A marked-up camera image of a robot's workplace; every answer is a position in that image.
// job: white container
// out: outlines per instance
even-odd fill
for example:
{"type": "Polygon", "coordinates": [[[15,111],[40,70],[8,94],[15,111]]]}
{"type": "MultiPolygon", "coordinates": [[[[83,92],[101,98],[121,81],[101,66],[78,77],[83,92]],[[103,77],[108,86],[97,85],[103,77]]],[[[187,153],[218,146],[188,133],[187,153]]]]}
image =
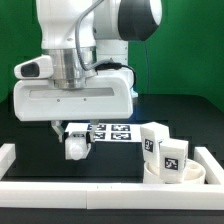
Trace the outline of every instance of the white container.
{"type": "MultiPolygon", "coordinates": [[[[205,168],[199,163],[188,159],[186,165],[186,175],[181,184],[204,184],[205,183],[205,168]]],[[[160,178],[160,170],[149,164],[144,164],[144,184],[165,184],[165,181],[160,178]]]]}

